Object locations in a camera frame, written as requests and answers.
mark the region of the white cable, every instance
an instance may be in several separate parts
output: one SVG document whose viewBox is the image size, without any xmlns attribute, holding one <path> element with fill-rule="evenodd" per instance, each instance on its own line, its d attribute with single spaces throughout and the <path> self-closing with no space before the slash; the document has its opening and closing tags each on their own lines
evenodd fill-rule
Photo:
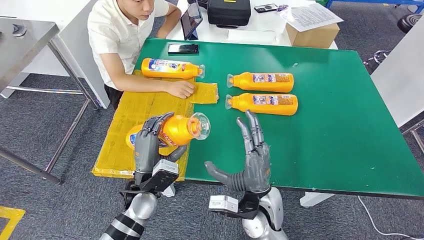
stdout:
<svg viewBox="0 0 424 240">
<path fill-rule="evenodd" d="M 373 218 L 371 217 L 371 214 L 370 214 L 370 212 L 368 211 L 368 208 L 365 206 L 365 204 L 364 204 L 364 202 L 361 200 L 361 198 L 360 198 L 359 196 L 357 196 L 357 197 L 358 197 L 358 199 L 359 199 L 359 202 L 362 204 L 363 208 L 365 209 L 366 213 L 368 214 L 368 217 L 369 217 L 369 220 L 371 220 L 372 226 L 374 227 L 374 229 L 375 229 L 375 230 L 376 230 L 379 234 L 384 235 L 384 236 L 398 235 L 398 236 L 403 236 L 403 237 L 410 238 L 410 239 L 413 239 L 413 240 L 424 240 L 424 238 L 415 238 L 415 237 L 411 237 L 411 236 L 408 236 L 408 235 L 406 235 L 406 234 L 402 234 L 402 233 L 397 233 L 397 232 L 395 232 L 395 233 L 383 233 L 383 232 L 379 231 L 379 230 L 377 229 L 376 225 L 374 224 Z"/>
</svg>

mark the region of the black carrying case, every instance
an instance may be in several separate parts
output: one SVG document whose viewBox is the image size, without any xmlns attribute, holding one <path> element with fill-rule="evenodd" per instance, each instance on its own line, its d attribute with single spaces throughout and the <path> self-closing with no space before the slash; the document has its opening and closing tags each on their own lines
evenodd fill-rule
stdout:
<svg viewBox="0 0 424 240">
<path fill-rule="evenodd" d="M 250 0 L 209 0 L 207 2 L 209 24 L 246 26 L 250 17 Z"/>
</svg>

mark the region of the cardboard box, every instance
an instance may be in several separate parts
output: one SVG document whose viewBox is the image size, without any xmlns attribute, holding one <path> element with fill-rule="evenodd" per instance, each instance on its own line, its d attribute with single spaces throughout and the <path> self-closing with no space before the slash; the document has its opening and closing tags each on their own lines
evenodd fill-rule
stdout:
<svg viewBox="0 0 424 240">
<path fill-rule="evenodd" d="M 292 46 L 328 49 L 339 33 L 337 23 L 298 31 L 290 24 L 285 25 Z"/>
</svg>

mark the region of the orange bottle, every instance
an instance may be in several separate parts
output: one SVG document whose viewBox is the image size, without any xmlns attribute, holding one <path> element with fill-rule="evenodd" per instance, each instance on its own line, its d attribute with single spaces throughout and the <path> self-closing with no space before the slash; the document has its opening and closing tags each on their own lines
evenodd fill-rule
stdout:
<svg viewBox="0 0 424 240">
<path fill-rule="evenodd" d="M 205 66 L 198 66 L 184 61 L 145 58 L 141 63 L 141 72 L 148 78 L 203 78 L 205 76 Z"/>
<path fill-rule="evenodd" d="M 239 96 L 225 97 L 226 109 L 250 110 L 258 114 L 290 116 L 298 110 L 298 98 L 292 94 L 254 94 L 243 93 Z"/>
<path fill-rule="evenodd" d="M 133 127 L 126 135 L 126 144 L 134 149 L 136 135 L 143 125 Z M 196 112 L 191 117 L 174 115 L 162 124 L 159 132 L 159 147 L 182 146 L 188 144 L 192 139 L 204 140 L 209 136 L 211 123 L 201 112 Z"/>
<path fill-rule="evenodd" d="M 243 90 L 288 93 L 293 89 L 295 79 L 291 73 L 250 73 L 227 76 L 227 87 Z"/>
</svg>

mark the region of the bottle label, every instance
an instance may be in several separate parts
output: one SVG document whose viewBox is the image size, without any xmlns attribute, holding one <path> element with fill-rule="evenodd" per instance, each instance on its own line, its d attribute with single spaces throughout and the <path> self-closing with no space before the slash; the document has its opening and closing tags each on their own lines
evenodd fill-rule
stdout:
<svg viewBox="0 0 424 240">
<path fill-rule="evenodd" d="M 137 133 L 133 133 L 131 135 L 129 135 L 129 142 L 131 143 L 131 145 L 134 147 L 136 145 L 136 136 Z"/>
<path fill-rule="evenodd" d="M 288 83 L 290 82 L 288 73 L 256 73 L 253 74 L 254 83 Z"/>
<path fill-rule="evenodd" d="M 255 105 L 293 105 L 293 98 L 290 95 L 253 95 Z"/>
<path fill-rule="evenodd" d="M 148 69 L 150 71 L 162 73 L 176 73 L 178 71 L 184 72 L 184 70 L 186 70 L 186 62 L 150 59 Z"/>
<path fill-rule="evenodd" d="M 178 145 L 175 142 L 173 142 L 166 133 L 164 133 L 163 131 L 160 131 L 159 148 L 166 148 L 166 147 L 172 147 L 172 146 L 178 146 Z"/>
</svg>

